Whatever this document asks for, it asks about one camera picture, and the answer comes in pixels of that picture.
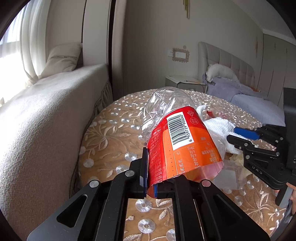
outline purple blanket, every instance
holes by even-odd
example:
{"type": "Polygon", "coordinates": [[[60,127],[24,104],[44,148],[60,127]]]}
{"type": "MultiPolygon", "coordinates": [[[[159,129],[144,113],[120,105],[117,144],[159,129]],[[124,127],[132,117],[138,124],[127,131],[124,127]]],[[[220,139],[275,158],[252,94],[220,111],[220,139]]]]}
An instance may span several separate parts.
{"type": "Polygon", "coordinates": [[[255,92],[250,87],[243,84],[224,79],[213,78],[211,85],[208,85],[207,94],[216,96],[230,102],[233,96],[237,94],[244,94],[258,98],[266,99],[266,94],[262,92],[255,92]]]}

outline tufted headboard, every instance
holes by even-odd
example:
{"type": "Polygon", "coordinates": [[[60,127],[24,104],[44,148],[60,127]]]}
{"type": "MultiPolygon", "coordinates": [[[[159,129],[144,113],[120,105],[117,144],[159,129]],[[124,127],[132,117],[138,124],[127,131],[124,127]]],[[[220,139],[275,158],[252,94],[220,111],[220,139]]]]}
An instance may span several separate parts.
{"type": "Polygon", "coordinates": [[[222,64],[231,68],[242,84],[254,87],[254,70],[249,64],[213,45],[199,42],[197,70],[199,80],[202,80],[202,75],[210,64],[222,64]]]}

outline white curtain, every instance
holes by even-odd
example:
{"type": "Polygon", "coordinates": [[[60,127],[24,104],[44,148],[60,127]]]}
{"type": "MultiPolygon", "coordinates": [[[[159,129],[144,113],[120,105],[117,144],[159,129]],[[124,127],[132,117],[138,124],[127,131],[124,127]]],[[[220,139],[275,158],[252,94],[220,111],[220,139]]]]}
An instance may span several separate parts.
{"type": "Polygon", "coordinates": [[[51,0],[31,0],[0,41],[0,107],[35,84],[46,63],[46,23],[51,0]]]}

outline red and orange label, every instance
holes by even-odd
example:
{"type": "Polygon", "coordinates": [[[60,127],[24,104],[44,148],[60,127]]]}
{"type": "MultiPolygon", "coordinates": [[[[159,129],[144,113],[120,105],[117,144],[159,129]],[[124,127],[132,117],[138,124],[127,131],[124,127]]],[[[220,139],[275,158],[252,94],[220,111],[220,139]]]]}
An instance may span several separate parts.
{"type": "Polygon", "coordinates": [[[166,115],[148,142],[149,186],[222,161],[195,109],[186,106],[166,115]]]}

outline cushion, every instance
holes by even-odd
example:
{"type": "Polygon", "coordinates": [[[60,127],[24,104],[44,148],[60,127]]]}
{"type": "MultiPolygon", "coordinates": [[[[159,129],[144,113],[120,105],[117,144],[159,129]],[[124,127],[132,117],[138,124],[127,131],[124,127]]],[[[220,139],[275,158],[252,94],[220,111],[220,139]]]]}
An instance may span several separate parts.
{"type": "Polygon", "coordinates": [[[49,53],[45,68],[39,79],[73,71],[77,65],[81,48],[82,43],[70,43],[54,47],[49,53]]]}
{"type": "Polygon", "coordinates": [[[206,72],[207,81],[212,82],[213,78],[220,77],[225,78],[229,80],[233,80],[235,82],[239,83],[239,80],[233,70],[231,70],[229,67],[224,66],[222,64],[213,64],[210,65],[206,72]]]}

